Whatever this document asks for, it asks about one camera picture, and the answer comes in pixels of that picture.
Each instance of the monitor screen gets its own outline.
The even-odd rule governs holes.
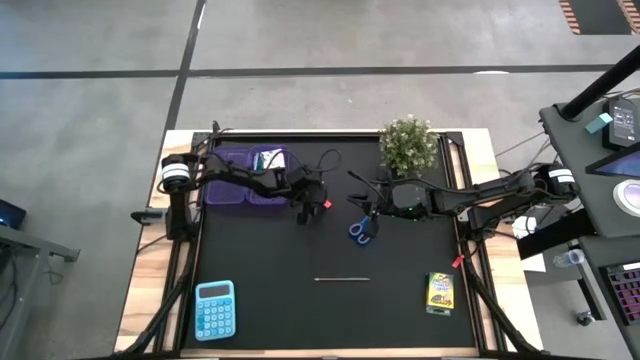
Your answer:
[[[587,166],[586,172],[640,178],[640,143]]]

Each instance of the green plant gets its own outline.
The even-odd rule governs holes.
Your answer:
[[[399,176],[422,176],[422,170],[437,166],[437,135],[429,121],[409,114],[389,123],[380,134],[382,163]]]

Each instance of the calculator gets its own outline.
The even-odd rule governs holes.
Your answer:
[[[196,340],[224,339],[236,333],[236,304],[229,280],[196,286]]]

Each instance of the white sticker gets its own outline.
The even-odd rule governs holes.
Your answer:
[[[576,182],[573,176],[558,176],[558,182]]]
[[[560,170],[549,171],[549,177],[556,177],[556,176],[563,176],[563,175],[571,176],[573,174],[571,173],[571,170],[569,170],[569,169],[560,169]]]

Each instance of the water bottle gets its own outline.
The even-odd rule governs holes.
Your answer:
[[[567,251],[553,258],[553,264],[560,268],[582,264],[582,262],[584,262],[584,253],[579,249]]]

